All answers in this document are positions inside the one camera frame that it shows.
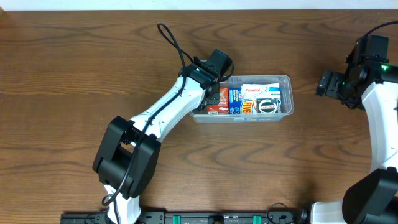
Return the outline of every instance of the wood grain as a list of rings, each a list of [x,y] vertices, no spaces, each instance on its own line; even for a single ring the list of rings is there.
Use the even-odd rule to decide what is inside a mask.
[[[7,12],[0,22],[0,223],[58,223],[101,209],[91,164],[108,123],[152,105],[174,83],[178,54],[220,49],[237,75],[286,74],[295,111],[277,123],[196,124],[162,144],[141,205],[167,210],[265,210],[336,200],[371,161],[366,113],[314,95],[325,69],[343,71],[357,37],[397,11]],[[398,58],[396,27],[389,58]]]

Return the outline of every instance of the black cable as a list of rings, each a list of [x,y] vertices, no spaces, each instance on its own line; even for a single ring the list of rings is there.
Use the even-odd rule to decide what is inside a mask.
[[[272,221],[272,219],[269,218],[269,210],[272,209],[273,206],[275,206],[275,205],[283,205],[285,208],[287,208],[287,206],[286,206],[284,203],[277,202],[277,203],[272,204],[271,207],[269,207],[269,208],[267,209],[266,217],[267,217],[268,221],[271,222],[272,224],[276,224],[276,223],[275,223],[274,221]]]
[[[386,23],[383,23],[383,24],[381,24],[381,25],[378,25],[377,27],[375,27],[375,28],[369,30],[367,33],[365,33],[364,36],[366,37],[366,36],[368,36],[370,33],[374,32],[375,30],[380,29],[380,28],[385,27],[385,26],[392,25],[392,24],[398,24],[398,21],[391,21],[391,22],[386,22]]]
[[[232,63],[231,73],[229,75],[223,77],[223,79],[221,79],[221,81],[223,82],[223,81],[228,80],[232,76],[232,74],[234,73],[234,69],[235,69],[235,65],[234,65],[234,63]]]
[[[174,43],[173,43],[168,37],[166,37],[166,35],[163,33],[163,31],[162,31],[162,29],[160,28],[160,26],[163,26],[164,29],[170,34],[169,28],[167,28],[167,26],[166,26],[165,24],[163,24],[162,22],[160,22],[160,23],[157,24],[157,29],[159,30],[160,34],[162,34],[162,36],[167,40],[168,43],[170,43],[173,47],[175,47],[175,48],[178,50],[176,44],[174,44],[174,43],[177,43],[177,42],[174,42]],[[189,56],[189,54],[187,54],[187,53],[186,53],[185,51],[183,51],[182,49],[180,49],[180,50],[181,50],[181,52],[182,52],[183,54],[185,54],[185,56],[187,56],[187,57],[189,58],[189,60],[191,61],[191,63],[193,63],[193,60],[192,60],[191,56]]]
[[[102,201],[104,202],[107,198],[112,197],[114,194],[108,194],[106,195]],[[120,224],[120,217],[119,217],[119,213],[118,213],[118,205],[116,203],[116,200],[113,203],[113,210],[114,210],[114,216],[116,217],[116,224]]]
[[[169,36],[172,38],[173,42],[171,42],[170,39],[167,38],[167,37],[164,35],[164,33],[162,32],[162,29],[160,28],[161,26],[167,31],[167,33],[169,34]],[[117,205],[116,205],[116,197],[117,197],[118,194],[120,193],[120,191],[121,191],[121,189],[122,189],[122,186],[124,185],[124,183],[125,183],[126,180],[127,180],[127,177],[128,177],[128,175],[129,175],[130,170],[131,170],[131,167],[132,167],[132,163],[133,163],[134,158],[135,158],[135,156],[136,156],[136,153],[137,153],[137,151],[139,150],[140,145],[141,145],[141,143],[142,143],[142,141],[143,141],[143,137],[144,137],[144,135],[145,135],[145,132],[147,131],[149,125],[152,124],[152,121],[155,119],[155,117],[156,117],[164,108],[166,108],[169,104],[171,104],[171,102],[173,102],[173,100],[175,100],[179,95],[181,95],[181,94],[182,94],[182,91],[183,91],[184,88],[185,88],[185,83],[186,83],[186,80],[187,80],[187,74],[186,74],[186,72],[185,72],[186,66],[185,66],[185,61],[184,61],[184,57],[183,57],[182,54],[185,54],[191,61],[193,61],[192,58],[191,58],[187,53],[185,53],[185,52],[183,53],[183,50],[181,50],[180,46],[178,45],[177,40],[176,40],[175,37],[173,36],[173,33],[171,33],[170,29],[169,29],[164,23],[162,23],[162,22],[158,23],[158,24],[157,24],[157,28],[158,28],[159,32],[162,34],[162,36],[163,36],[169,43],[171,43],[171,44],[173,45],[173,47],[175,47],[175,48],[177,49],[178,54],[180,55],[180,59],[181,59],[181,63],[182,63],[182,76],[183,76],[183,82],[182,82],[182,86],[181,86],[181,88],[179,89],[179,91],[177,92],[177,94],[175,94],[171,99],[169,99],[169,101],[167,101],[165,104],[163,104],[157,111],[155,111],[155,113],[154,113],[152,116],[150,116],[150,117],[148,118],[148,120],[146,121],[146,124],[145,124],[144,128],[142,129],[142,131],[141,131],[141,133],[140,133],[140,135],[139,135],[139,137],[138,137],[138,140],[137,140],[137,142],[136,142],[136,146],[134,147],[134,152],[133,152],[132,157],[131,157],[131,159],[130,159],[130,163],[129,163],[127,169],[126,169],[126,172],[124,173],[124,176],[123,176],[123,178],[122,178],[122,181],[121,181],[121,183],[120,183],[118,189],[115,191],[115,193],[109,194],[109,195],[105,196],[105,197],[102,199],[102,205],[103,205],[103,206],[109,206],[112,202],[114,202],[114,204],[113,204],[113,205],[114,205],[114,212],[115,212],[116,221],[118,222],[118,224],[119,224],[119,215],[118,215],[118,210],[117,210]]]

